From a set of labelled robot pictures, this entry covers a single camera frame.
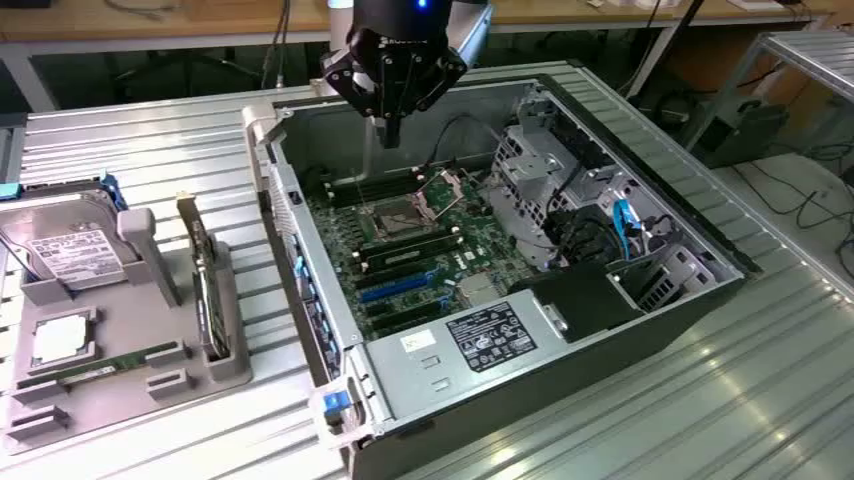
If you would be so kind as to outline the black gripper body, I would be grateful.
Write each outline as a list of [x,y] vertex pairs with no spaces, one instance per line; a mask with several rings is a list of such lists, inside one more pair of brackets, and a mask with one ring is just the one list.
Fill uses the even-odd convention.
[[385,45],[424,47],[429,55],[441,54],[451,7],[451,1],[355,1],[349,53],[356,61],[376,63]]

